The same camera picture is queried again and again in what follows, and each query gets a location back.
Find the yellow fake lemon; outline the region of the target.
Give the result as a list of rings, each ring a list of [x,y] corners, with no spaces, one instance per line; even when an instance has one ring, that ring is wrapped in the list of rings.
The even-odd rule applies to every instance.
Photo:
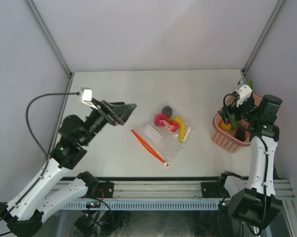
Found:
[[[228,132],[232,129],[231,123],[225,124],[224,121],[221,121],[218,126],[221,130],[226,131],[226,132]]]

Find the purple fake eggplant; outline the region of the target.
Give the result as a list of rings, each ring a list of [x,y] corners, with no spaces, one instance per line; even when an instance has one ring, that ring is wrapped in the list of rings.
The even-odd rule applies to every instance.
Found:
[[[238,126],[237,132],[236,132],[236,138],[244,142],[246,139],[246,128],[243,125]]]

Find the red fake tomato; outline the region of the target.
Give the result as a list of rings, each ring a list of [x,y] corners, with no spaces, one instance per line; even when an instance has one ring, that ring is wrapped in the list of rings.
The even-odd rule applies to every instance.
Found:
[[[156,127],[165,127],[169,122],[169,118],[166,114],[157,114],[154,116],[154,125]]]

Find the green fake leafy vegetable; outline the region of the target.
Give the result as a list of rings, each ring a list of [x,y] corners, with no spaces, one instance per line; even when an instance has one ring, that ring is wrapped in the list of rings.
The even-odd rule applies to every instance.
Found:
[[[240,84],[246,84],[248,85],[251,89],[253,88],[253,82],[251,80],[248,80],[246,82],[244,82],[243,80],[239,80],[237,85],[240,85]]]

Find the clear zip top bag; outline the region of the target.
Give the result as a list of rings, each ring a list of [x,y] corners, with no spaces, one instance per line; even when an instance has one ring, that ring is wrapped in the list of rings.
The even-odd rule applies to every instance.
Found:
[[[174,158],[183,149],[188,136],[192,131],[191,121],[180,115],[180,113],[173,107],[172,109],[173,114],[169,119],[172,119],[173,117],[180,117],[183,119],[185,124],[186,134],[183,143],[180,143],[179,141],[179,130],[172,133],[166,127],[156,127],[154,125],[154,116],[161,114],[162,108],[149,118],[146,123],[143,123],[131,130],[141,145],[166,167],[171,164]]]

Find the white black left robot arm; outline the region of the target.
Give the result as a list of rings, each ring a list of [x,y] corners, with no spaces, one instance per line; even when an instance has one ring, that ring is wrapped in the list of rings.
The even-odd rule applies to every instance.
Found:
[[[77,115],[64,118],[59,129],[60,140],[42,169],[14,199],[0,202],[0,219],[17,237],[32,237],[43,223],[71,201],[93,198],[99,181],[88,171],[80,173],[68,186],[50,194],[51,189],[81,161],[85,147],[106,125],[124,125],[136,104],[109,103],[92,99],[92,112],[85,120]]]

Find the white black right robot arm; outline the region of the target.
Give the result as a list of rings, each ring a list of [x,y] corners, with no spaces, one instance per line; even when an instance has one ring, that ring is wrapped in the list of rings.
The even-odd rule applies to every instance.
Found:
[[[274,124],[282,99],[265,94],[258,106],[250,95],[243,103],[241,97],[231,105],[224,104],[218,112],[224,122],[234,121],[250,134],[251,164],[248,181],[233,172],[221,174],[217,191],[230,201],[222,199],[218,209],[222,214],[245,223],[249,229],[257,227],[258,236],[282,209],[282,201],[275,197],[273,184],[274,155],[280,130]]]

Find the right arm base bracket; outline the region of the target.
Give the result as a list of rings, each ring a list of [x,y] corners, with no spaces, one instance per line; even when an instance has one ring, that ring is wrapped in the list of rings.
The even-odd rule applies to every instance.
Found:
[[[213,182],[202,182],[203,198],[228,198],[235,195],[245,187],[245,178],[234,172],[225,171]]]

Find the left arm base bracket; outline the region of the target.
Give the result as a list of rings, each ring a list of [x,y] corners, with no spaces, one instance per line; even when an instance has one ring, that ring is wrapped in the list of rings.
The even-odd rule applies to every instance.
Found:
[[[113,182],[99,181],[88,171],[80,173],[77,178],[82,180],[84,182],[84,186],[86,187],[86,193],[83,195],[84,198],[105,199],[113,197]]]

